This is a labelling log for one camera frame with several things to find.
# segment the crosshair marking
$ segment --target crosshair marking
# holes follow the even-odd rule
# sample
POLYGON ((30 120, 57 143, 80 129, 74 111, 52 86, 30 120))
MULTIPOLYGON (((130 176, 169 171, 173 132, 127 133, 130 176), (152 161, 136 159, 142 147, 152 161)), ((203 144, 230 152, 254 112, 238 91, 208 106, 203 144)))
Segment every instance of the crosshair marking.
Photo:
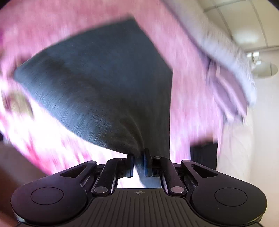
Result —
POLYGON ((143 191, 140 191, 140 190, 138 190, 138 191, 136 191, 136 193, 138 194, 138 195, 141 195, 142 193, 144 193, 143 191))

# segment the pink fabric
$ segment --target pink fabric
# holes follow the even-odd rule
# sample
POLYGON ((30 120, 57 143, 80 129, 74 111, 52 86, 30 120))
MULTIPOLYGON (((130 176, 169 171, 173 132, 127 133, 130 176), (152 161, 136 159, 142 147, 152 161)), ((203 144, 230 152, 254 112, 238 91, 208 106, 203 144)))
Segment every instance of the pink fabric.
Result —
MULTIPOLYGON (((173 69, 170 158, 190 159, 189 146, 204 139, 220 142, 222 114, 206 86, 204 55, 159 0, 12 0, 0 10, 4 54, 1 91, 22 90, 9 78, 18 59, 72 34, 111 21, 135 17, 173 69)), ((0 106, 0 130, 32 163, 48 174, 87 160, 105 163, 126 155, 90 144, 63 127, 28 94, 34 119, 0 106)))

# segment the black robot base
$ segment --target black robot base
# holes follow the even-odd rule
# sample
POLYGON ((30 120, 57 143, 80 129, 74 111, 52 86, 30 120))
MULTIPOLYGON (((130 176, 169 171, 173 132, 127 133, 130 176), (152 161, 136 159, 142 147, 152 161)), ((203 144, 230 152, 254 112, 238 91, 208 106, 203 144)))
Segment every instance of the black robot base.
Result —
POLYGON ((132 155, 88 161, 19 187, 11 198, 18 227, 260 227, 267 201, 257 187, 190 160, 174 164, 144 152, 147 177, 162 188, 117 188, 133 176, 132 155))

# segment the white fabric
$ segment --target white fabric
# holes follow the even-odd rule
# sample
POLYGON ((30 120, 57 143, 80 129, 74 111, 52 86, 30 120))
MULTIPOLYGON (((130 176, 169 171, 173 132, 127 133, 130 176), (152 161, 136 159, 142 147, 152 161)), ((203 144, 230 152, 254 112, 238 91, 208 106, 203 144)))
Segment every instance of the white fabric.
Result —
POLYGON ((163 0, 211 59, 234 73, 250 105, 256 102, 256 88, 244 51, 203 13, 197 0, 163 0))
POLYGON ((253 112, 248 108, 244 124, 235 121, 224 125, 216 170, 248 182, 253 150, 253 112))

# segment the lavender cloth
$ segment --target lavender cloth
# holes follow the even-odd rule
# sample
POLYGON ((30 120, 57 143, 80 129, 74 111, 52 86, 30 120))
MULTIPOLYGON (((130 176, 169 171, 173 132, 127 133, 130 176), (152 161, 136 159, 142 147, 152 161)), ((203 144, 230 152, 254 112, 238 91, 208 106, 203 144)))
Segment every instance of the lavender cloth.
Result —
POLYGON ((229 69, 249 105, 256 102, 256 88, 245 52, 208 20, 197 0, 162 0, 174 13, 196 45, 215 62, 229 69))
POLYGON ((235 118, 245 119, 248 103, 234 75, 211 61, 206 80, 227 121, 233 122, 235 118))

